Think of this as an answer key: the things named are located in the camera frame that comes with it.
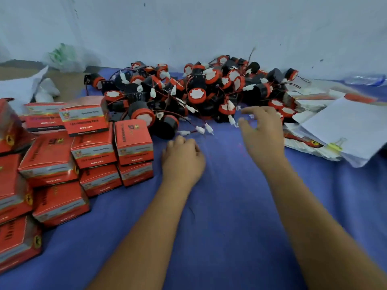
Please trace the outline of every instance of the stack of boxes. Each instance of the stack of boxes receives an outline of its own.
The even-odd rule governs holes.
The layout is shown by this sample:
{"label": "stack of boxes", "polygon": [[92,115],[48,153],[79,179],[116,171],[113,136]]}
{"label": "stack of boxes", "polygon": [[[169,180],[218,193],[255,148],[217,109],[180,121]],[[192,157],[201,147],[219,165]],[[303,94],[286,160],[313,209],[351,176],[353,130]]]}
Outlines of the stack of boxes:
{"label": "stack of boxes", "polygon": [[[0,273],[40,253],[36,220],[60,225],[90,211],[89,197],[153,177],[145,121],[109,122],[103,96],[27,107],[36,135],[0,99]],[[23,133],[36,138],[24,156],[14,150]]]}

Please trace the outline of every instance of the white wall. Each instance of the white wall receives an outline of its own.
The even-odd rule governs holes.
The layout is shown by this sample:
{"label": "white wall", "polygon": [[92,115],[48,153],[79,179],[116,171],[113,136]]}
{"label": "white wall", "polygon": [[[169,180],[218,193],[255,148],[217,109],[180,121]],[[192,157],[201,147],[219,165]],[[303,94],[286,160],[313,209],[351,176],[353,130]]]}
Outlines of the white wall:
{"label": "white wall", "polygon": [[4,0],[0,41],[38,61],[58,43],[96,64],[209,62],[230,54],[313,78],[387,73],[387,0]]}

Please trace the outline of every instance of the left hand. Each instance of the left hand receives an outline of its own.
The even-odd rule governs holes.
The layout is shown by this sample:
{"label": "left hand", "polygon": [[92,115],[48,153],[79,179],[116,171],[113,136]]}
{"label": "left hand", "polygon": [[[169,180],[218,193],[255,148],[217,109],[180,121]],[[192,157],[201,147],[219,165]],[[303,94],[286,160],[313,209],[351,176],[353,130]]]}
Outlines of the left hand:
{"label": "left hand", "polygon": [[193,138],[177,136],[162,151],[162,180],[169,185],[191,190],[206,167],[206,159]]}

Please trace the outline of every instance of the hand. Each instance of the hand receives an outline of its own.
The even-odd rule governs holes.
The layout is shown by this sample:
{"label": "hand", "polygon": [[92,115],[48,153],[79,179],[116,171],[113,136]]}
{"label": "hand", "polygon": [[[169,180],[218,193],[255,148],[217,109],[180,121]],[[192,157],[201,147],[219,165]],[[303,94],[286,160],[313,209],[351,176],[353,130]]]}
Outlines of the hand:
{"label": "hand", "polygon": [[280,117],[273,107],[247,107],[243,114],[254,114],[258,121],[256,129],[244,118],[239,119],[239,128],[247,152],[255,164],[263,170],[268,165],[286,160],[284,133]]}
{"label": "hand", "polygon": [[167,149],[162,151],[163,183],[177,185],[191,191],[206,167],[206,159],[193,138],[183,136],[168,141]]}

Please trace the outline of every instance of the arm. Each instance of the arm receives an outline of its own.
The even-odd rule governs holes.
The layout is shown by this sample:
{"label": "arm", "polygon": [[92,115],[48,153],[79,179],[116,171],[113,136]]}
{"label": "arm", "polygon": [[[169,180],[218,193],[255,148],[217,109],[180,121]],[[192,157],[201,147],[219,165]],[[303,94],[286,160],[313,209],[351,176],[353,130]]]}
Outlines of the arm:
{"label": "arm", "polygon": [[309,289],[387,289],[386,274],[326,211],[284,155],[281,121],[271,107],[249,107],[258,128],[240,120],[247,151],[262,170]]}
{"label": "arm", "polygon": [[88,290],[162,289],[181,213],[206,165],[195,141],[181,136],[168,142],[162,162],[154,199]]}

